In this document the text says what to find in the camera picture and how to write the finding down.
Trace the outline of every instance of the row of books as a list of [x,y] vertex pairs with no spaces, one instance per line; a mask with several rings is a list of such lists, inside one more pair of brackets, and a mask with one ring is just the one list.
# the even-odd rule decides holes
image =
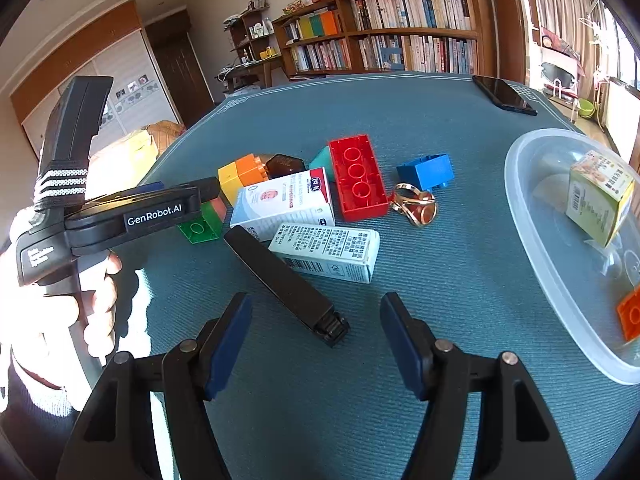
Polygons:
[[327,8],[302,16],[295,22],[288,23],[284,31],[289,38],[287,44],[299,40],[309,40],[321,36],[332,36],[342,32],[337,10]]
[[320,41],[291,48],[298,72],[306,70],[344,70],[351,68],[347,40]]
[[358,30],[371,28],[456,28],[475,30],[471,0],[352,0]]
[[431,36],[367,36],[358,42],[365,69],[478,73],[476,40]]

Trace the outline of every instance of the red toy block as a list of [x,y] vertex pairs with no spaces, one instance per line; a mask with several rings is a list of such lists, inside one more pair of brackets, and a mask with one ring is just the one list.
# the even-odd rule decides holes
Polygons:
[[329,151],[344,219],[357,222],[384,216],[389,202],[369,136],[332,140]]
[[632,341],[640,335],[640,287],[627,294],[616,310],[625,341]]

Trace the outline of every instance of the wooden desk leg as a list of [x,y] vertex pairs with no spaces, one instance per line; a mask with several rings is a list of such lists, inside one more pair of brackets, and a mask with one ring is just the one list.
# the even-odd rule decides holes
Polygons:
[[264,87],[271,88],[271,62],[264,64]]

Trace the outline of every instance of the human hand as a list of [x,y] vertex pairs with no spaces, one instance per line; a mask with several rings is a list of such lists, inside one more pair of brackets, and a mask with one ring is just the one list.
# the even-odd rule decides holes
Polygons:
[[[11,347],[15,359],[30,375],[49,386],[65,386],[65,363],[50,354],[43,332],[66,330],[78,320],[78,302],[72,296],[45,297],[38,285],[18,286],[15,241],[30,226],[30,213],[18,213],[12,225],[10,248],[0,256],[0,343],[2,354]],[[106,272],[116,274],[122,268],[120,259],[110,253]],[[113,351],[114,308],[116,285],[106,276],[98,289],[84,305],[87,327],[84,340],[89,354],[105,357]]]

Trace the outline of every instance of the sleeve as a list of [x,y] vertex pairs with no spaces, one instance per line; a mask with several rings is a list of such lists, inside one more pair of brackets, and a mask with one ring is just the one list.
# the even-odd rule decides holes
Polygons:
[[71,407],[64,389],[40,384],[13,357],[8,390],[8,405],[0,414],[0,466],[7,462],[20,469],[22,465],[32,478],[54,480],[78,412]]

